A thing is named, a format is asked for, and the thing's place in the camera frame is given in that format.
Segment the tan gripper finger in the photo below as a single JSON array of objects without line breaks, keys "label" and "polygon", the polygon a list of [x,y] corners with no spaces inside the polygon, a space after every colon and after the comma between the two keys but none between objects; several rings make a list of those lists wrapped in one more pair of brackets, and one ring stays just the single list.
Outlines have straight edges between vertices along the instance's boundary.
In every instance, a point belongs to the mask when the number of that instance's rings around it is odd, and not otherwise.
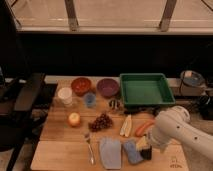
[{"label": "tan gripper finger", "polygon": [[148,147],[148,143],[146,141],[146,137],[142,136],[136,143],[136,150],[140,151],[142,149],[146,149]]}]

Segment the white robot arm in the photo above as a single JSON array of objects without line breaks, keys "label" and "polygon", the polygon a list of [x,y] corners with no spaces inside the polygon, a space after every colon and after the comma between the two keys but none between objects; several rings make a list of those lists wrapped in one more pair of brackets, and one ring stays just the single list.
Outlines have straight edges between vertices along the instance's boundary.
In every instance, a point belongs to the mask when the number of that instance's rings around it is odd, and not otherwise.
[{"label": "white robot arm", "polygon": [[135,136],[147,131],[148,144],[161,152],[165,151],[171,139],[175,139],[213,161],[213,136],[194,128],[189,122],[190,114],[186,108],[169,107],[139,126]]}]

